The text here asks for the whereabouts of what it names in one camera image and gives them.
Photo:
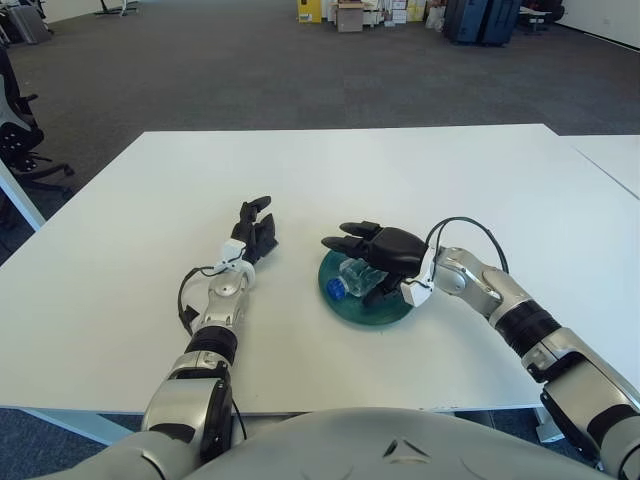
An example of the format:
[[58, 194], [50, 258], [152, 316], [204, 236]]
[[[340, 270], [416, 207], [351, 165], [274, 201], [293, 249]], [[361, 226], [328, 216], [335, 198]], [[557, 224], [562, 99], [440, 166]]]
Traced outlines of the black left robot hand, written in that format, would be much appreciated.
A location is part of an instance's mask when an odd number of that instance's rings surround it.
[[239, 221], [234, 225], [231, 238], [242, 242], [242, 259], [255, 265], [266, 257], [277, 245], [275, 222], [271, 213], [258, 220], [258, 214], [271, 203], [270, 196], [263, 196], [251, 202], [244, 202], [239, 212]]

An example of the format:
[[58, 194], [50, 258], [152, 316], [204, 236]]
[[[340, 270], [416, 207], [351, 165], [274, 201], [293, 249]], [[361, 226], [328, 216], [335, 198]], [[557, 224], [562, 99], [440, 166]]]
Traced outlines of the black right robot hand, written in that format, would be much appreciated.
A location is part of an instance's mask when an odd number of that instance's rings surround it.
[[428, 247], [422, 239], [405, 230], [369, 221], [346, 222], [339, 228], [346, 236], [324, 237], [321, 244], [386, 273], [385, 278], [364, 295], [364, 306], [377, 306], [398, 294], [405, 303], [417, 307], [432, 294], [431, 268], [427, 266], [423, 271]]

